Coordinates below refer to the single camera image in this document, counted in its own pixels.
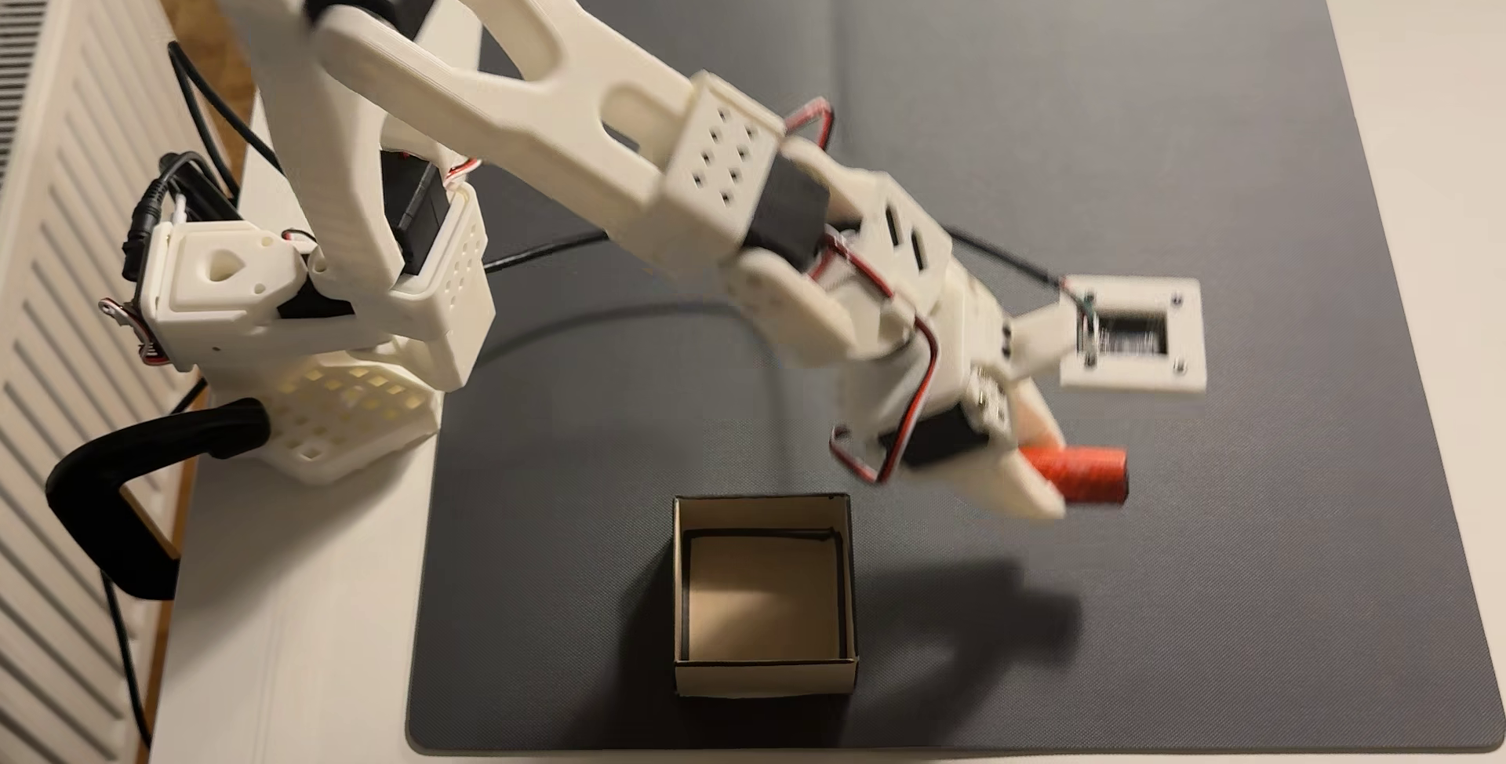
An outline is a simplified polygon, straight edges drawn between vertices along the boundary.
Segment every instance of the wooden floor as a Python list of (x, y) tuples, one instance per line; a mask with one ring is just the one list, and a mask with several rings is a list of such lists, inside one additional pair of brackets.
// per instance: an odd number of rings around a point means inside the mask
[[(220, 9), (215, 8), (214, 0), (163, 0), (163, 8), (167, 11), (167, 20), (172, 23), (173, 32), (178, 35), (178, 42), (182, 44), (184, 51), (193, 59), (194, 65), (203, 72), (209, 84), (220, 92), (221, 96), (235, 108), (242, 118), (248, 118), (252, 112), (252, 95), (255, 86), (252, 84), (252, 74), (245, 69), (245, 62), (241, 60), (239, 48), (235, 44), (235, 38), (230, 33), (230, 26), (226, 23), (224, 17), (220, 15)], [(212, 110), (205, 108), (209, 115)], [(218, 116), (214, 118), (217, 124), (217, 131), (220, 140), (223, 142), (226, 157), (230, 160), (230, 167), (239, 173), (241, 164), (245, 158), (245, 143), (230, 130), (227, 124), (220, 121)], [(179, 499), (179, 524), (173, 530), (173, 541), (182, 542), (182, 518), (187, 517), (188, 491), (193, 487), (193, 466), (190, 463), (188, 470), (184, 476), (182, 497)], [(167, 643), (167, 628), (172, 621), (172, 603), (164, 603), (161, 622), (157, 628), (157, 651), (155, 660), (151, 668), (148, 689), (145, 692), (148, 720), (154, 722), (157, 716), (157, 693), (161, 684), (163, 675), (163, 659), (167, 656), (164, 648)], [(137, 762), (146, 764), (146, 749), (140, 749), (137, 753)]]

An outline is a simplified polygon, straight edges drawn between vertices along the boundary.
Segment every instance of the cutting mat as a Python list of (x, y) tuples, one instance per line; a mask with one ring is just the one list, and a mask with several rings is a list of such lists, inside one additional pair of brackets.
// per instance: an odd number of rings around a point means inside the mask
[[(1048, 399), (1122, 511), (863, 488), (830, 374), (613, 246), (492, 277), (447, 399), (408, 734), (425, 750), (1482, 749), (1503, 714), (1324, 0), (580, 0), (833, 154), (1069, 273), (1202, 280), (1203, 398)], [(495, 44), (482, 66), (509, 66)], [(497, 255), (584, 223), (480, 172)], [(971, 255), (1011, 310), (1050, 301)], [(681, 701), (676, 494), (852, 494), (848, 699)]]

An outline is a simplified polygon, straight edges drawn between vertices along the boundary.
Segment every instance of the small square box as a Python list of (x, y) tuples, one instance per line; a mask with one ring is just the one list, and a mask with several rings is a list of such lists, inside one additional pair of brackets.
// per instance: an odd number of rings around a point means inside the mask
[(675, 499), (675, 690), (851, 693), (846, 494)]

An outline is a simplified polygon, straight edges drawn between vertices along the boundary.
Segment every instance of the white plastic part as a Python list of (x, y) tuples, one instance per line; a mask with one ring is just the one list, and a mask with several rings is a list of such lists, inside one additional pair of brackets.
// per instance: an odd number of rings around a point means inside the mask
[(245, 50), (277, 158), (330, 273), (386, 291), (402, 271), (381, 191), (386, 115), (318, 65), (304, 0), (218, 0)]
[(1089, 363), (1086, 350), (1062, 360), (1062, 386), (1116, 390), (1202, 393), (1208, 389), (1203, 350), (1203, 295), (1196, 279), (1072, 276), (1078, 295), (1093, 297), (1099, 319), (1136, 315), (1166, 319), (1163, 354), (1101, 351)]
[(217, 404), (250, 396), (267, 408), (271, 439), (247, 457), (307, 484), (333, 482), (440, 428), (440, 392), (401, 366), (345, 353), (205, 375)]
[(450, 209), (419, 276), (404, 276), (392, 289), (370, 291), (333, 276), (322, 244), (309, 262), (315, 288), (346, 300), (357, 316), (402, 339), (411, 360), (401, 363), (440, 390), (459, 390), (495, 316), (482, 255), (486, 226), (468, 184), (450, 187)]
[(744, 250), (721, 277), (742, 313), (803, 366), (830, 366), (854, 357), (852, 318), (783, 258), (762, 249)]
[[(1054, 310), (1056, 306), (1041, 309)], [(1018, 445), (1063, 446), (1062, 429), (1030, 380), (1032, 372), (1050, 366), (1054, 359), (1036, 362), (1033, 369), (1011, 369), (1003, 357), (1003, 330), (1023, 322), (1023, 332), (1012, 335), (1012, 341), (1039, 350), (1054, 347), (1060, 357), (1071, 348), (1071, 319), (1032, 315), (1011, 319), (988, 288), (952, 261), (929, 321), (940, 356), (922, 416), (959, 405), (973, 429), (988, 435), (988, 445), (922, 469), (907, 469), (905, 476), (946, 482), (1000, 515), (1062, 517), (1066, 503), (1060, 491), (1017, 449)], [(839, 407), (870, 464), (883, 454), (878, 437), (896, 428), (928, 363), (928, 347), (914, 339), (899, 353), (840, 369)]]
[(697, 74), (696, 99), (645, 212), (613, 240), (670, 276), (735, 255), (785, 137), (783, 121), (726, 81)]
[(508, 169), (608, 232), (643, 214), (681, 136), (690, 80), (575, 0), (461, 2), (523, 80), (450, 66), (348, 6), (319, 18), (318, 56), (351, 90), (417, 131)]
[(355, 316), (279, 319), (277, 304), (304, 276), (297, 247), (253, 223), (160, 223), (142, 276), (142, 316), (179, 372), (276, 365), (387, 339)]
[[(931, 313), (952, 262), (952, 237), (946, 229), (889, 173), (843, 167), (801, 137), (788, 139), (782, 152), (831, 191), (828, 222), (861, 222), (848, 237), (848, 246), (895, 288), (898, 300), (914, 312)], [(833, 264), (821, 282), (836, 307), (852, 319), (857, 338), (852, 357), (884, 356), (910, 338), (911, 321), (893, 319), (893, 312), (886, 315), (890, 304), (845, 264)]]

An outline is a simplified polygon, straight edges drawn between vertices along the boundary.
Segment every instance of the rectangular sensor mount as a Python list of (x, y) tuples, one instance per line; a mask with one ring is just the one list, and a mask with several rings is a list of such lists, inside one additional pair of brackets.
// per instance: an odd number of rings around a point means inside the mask
[[(1071, 276), (1068, 286), (1092, 298), (1096, 350), (1086, 325), (1077, 351), (1062, 359), (1063, 387), (1202, 393), (1203, 295), (1196, 279)], [(1062, 301), (1069, 301), (1063, 294)]]

